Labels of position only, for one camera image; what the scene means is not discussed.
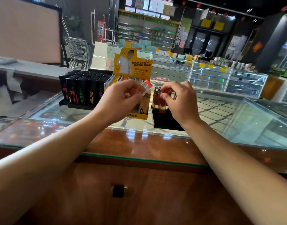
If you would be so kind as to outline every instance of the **red hanging decoration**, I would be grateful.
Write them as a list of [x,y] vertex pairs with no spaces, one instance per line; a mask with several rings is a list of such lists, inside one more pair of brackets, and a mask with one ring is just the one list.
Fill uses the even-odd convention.
[[281,9],[281,12],[284,12],[287,10],[287,6],[284,6],[282,9]]

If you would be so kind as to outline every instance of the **black ceiling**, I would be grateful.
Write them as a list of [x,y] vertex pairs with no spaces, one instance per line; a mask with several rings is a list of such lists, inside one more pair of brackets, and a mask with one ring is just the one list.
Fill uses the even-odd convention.
[[[182,4],[184,0],[174,0],[174,3]],[[250,15],[255,15],[265,18],[268,15],[279,13],[280,10],[287,5],[287,0],[194,0],[203,3],[231,9],[239,12],[246,12],[248,9],[253,8],[249,12]],[[197,3],[192,1],[186,2],[187,6],[197,7]],[[206,9],[209,6],[202,5],[200,8]],[[216,9],[218,13],[225,13],[228,11]],[[228,12],[229,15],[237,15],[237,13]]]

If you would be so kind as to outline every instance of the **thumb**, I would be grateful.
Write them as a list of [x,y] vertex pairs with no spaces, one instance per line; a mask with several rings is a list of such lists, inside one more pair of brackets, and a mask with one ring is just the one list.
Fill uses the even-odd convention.
[[134,94],[130,96],[129,98],[125,99],[125,104],[126,106],[130,106],[132,109],[136,104],[140,103],[142,97],[143,96],[140,93]]
[[173,105],[174,100],[168,93],[161,93],[160,98],[164,99],[168,106]]

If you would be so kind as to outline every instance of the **white shirt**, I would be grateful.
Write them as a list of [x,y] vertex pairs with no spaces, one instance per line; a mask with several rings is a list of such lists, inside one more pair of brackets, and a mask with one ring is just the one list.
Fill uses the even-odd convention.
[[119,57],[116,64],[121,66],[119,71],[120,73],[131,74],[131,62],[127,58],[123,57],[123,55]]

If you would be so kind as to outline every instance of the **transparent lighter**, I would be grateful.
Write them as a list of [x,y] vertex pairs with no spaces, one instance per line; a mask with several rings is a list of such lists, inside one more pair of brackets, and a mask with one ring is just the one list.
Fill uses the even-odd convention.
[[153,87],[151,82],[149,80],[145,80],[145,82],[141,86],[139,86],[136,91],[138,91],[140,94],[142,94],[142,96],[144,96],[151,89],[151,87]]

